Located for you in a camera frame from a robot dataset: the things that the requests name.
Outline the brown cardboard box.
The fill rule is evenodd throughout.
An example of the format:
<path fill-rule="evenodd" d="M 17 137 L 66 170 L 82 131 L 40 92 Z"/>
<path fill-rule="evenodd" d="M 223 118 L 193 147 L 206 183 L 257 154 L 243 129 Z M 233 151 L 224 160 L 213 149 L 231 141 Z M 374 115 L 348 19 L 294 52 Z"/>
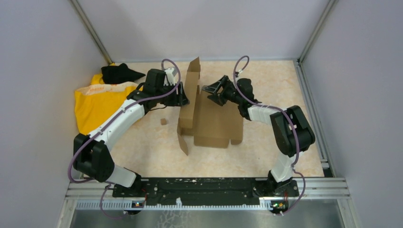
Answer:
<path fill-rule="evenodd" d="M 180 149 L 189 155 L 184 136 L 192 136 L 199 147 L 228 148 L 243 141 L 243 118 L 238 106 L 227 102 L 224 106 L 214 103 L 202 90 L 201 65 L 197 57 L 189 63 L 184 92 L 190 103 L 180 108 L 177 136 Z"/>

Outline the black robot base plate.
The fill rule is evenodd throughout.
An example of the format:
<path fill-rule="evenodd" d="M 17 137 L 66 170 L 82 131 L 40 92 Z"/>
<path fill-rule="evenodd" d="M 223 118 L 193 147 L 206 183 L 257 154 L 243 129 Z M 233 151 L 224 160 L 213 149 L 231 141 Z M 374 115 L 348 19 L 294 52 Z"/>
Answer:
<path fill-rule="evenodd" d="M 146 205 L 257 205 L 261 197 L 298 197 L 297 182 L 274 194 L 266 178 L 148 178 L 127 188 L 115 185 L 115 198 L 145 198 Z"/>

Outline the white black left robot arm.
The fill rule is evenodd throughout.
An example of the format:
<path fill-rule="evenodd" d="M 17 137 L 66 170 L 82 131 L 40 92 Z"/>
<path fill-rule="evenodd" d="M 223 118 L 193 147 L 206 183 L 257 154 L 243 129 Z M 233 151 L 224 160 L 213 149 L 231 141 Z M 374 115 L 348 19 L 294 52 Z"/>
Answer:
<path fill-rule="evenodd" d="M 190 103 L 181 77 L 170 80 L 169 74 L 168 70 L 150 69 L 141 90 L 132 91 L 117 111 L 89 134 L 78 134 L 68 168 L 98 182 L 123 186 L 130 196 L 138 196 L 143 189 L 141 175 L 116 165 L 110 152 L 129 127 L 158 104 L 182 107 Z"/>

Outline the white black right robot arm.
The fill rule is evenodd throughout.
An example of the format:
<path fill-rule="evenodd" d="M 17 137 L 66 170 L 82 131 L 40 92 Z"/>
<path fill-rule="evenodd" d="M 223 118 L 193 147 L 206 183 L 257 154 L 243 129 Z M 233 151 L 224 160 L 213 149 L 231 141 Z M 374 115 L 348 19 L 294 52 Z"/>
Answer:
<path fill-rule="evenodd" d="M 282 109 L 263 105 L 255 99 L 248 78 L 232 82 L 228 76 L 223 76 L 211 85 L 204 85 L 202 90 L 208 93 L 208 99 L 214 103 L 223 106 L 228 101 L 233 102 L 238 105 L 243 118 L 272 127 L 280 154 L 268 173 L 268 191 L 274 196 L 281 195 L 292 181 L 300 153 L 307 151 L 316 140 L 301 107 L 293 105 Z"/>

